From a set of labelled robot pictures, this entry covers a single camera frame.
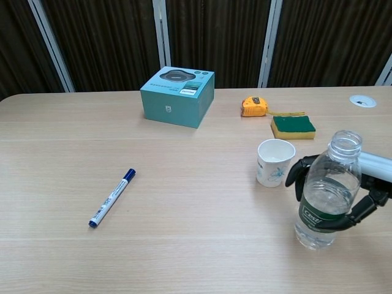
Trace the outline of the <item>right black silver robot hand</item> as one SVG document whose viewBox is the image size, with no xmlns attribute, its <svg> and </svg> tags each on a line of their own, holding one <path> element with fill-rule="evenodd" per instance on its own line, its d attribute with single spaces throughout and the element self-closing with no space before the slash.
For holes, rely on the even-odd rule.
<svg viewBox="0 0 392 294">
<path fill-rule="evenodd" d="M 295 185 L 298 201 L 303 198 L 309 170 L 319 158 L 320 154 L 303 157 L 292 166 L 287 175 L 285 186 Z M 354 227 L 379 206 L 385 206 L 391 198 L 391 159 L 363 151 L 358 160 L 362 172 L 360 187 L 367 190 L 368 194 L 350 210 L 350 213 L 339 216 L 336 220 L 325 219 L 315 224 L 315 228 L 322 233 L 339 232 Z"/>
</svg>

